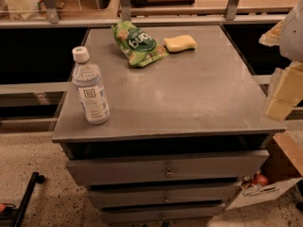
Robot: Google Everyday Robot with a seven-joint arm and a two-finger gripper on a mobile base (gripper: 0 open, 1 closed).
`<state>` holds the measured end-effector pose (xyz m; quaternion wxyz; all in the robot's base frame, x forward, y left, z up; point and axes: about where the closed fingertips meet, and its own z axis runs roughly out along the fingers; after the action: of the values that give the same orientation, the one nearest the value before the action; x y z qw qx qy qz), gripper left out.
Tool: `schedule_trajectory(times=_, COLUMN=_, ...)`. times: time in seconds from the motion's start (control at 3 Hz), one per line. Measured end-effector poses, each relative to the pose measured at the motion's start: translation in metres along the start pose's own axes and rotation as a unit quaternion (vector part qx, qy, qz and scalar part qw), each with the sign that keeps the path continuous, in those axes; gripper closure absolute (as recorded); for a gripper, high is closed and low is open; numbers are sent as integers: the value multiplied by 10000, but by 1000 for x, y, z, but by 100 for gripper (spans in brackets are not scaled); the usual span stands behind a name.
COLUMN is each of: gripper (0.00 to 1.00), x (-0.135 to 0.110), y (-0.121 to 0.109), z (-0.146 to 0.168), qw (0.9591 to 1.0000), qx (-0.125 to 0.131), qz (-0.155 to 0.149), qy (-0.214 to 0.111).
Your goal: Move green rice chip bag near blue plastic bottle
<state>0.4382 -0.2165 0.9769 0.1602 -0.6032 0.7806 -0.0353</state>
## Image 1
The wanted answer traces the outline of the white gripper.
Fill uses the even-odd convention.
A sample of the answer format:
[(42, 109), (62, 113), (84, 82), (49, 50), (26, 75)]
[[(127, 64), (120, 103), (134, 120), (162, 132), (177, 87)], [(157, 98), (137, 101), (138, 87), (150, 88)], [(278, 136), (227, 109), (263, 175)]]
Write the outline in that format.
[(271, 76), (264, 104), (266, 117), (282, 121), (303, 100), (303, 0), (297, 2), (283, 22), (262, 34), (258, 42), (279, 45), (280, 54), (292, 61)]

